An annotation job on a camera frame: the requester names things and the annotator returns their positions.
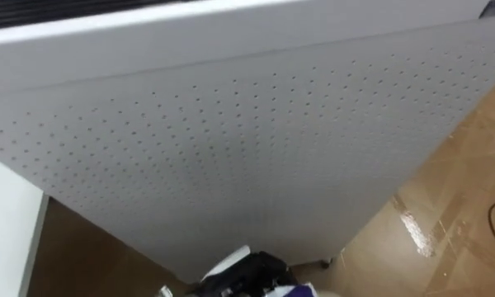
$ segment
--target white metal sheet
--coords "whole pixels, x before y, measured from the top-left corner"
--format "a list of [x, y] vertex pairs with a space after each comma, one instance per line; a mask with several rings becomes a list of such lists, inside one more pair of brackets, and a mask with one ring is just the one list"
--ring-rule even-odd
[[495, 18], [0, 95], [0, 160], [185, 281], [337, 253], [495, 83]]

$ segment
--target brown tile floor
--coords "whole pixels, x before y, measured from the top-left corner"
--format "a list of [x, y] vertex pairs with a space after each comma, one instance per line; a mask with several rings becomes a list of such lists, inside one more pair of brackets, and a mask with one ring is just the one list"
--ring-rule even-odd
[[[295, 267], [342, 297], [495, 296], [495, 88], [338, 256]], [[29, 296], [152, 296], [186, 286], [55, 201]]]
[[301, 280], [342, 297], [495, 296], [495, 88], [320, 271]]
[[153, 297], [162, 285], [186, 285], [80, 215], [50, 200], [29, 297]]

